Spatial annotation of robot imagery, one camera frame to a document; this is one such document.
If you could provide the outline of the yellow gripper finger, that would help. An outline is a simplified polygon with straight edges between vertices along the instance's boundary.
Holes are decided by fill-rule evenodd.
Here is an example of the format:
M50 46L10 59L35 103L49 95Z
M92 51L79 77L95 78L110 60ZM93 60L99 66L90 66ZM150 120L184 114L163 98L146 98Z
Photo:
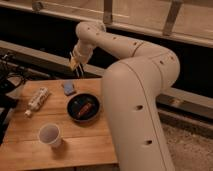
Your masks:
M70 68L72 71L74 71L78 66L78 62L76 61L75 57L70 52Z

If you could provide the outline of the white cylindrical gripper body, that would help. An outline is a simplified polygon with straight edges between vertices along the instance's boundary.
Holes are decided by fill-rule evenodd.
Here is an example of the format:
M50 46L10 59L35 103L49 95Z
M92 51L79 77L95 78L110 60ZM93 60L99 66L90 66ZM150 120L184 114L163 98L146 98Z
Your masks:
M77 44L72 52L73 58L77 64L87 64L93 55L94 48L90 45L81 46Z

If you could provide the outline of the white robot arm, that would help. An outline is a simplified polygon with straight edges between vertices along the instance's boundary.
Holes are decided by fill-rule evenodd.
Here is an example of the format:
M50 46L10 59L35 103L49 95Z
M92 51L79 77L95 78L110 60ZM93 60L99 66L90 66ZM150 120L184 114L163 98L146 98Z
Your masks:
M73 69L88 62L97 47L117 61L102 77L102 103L120 171L175 171L156 107L156 97L180 73L176 54L163 46L111 34L101 22L76 26Z

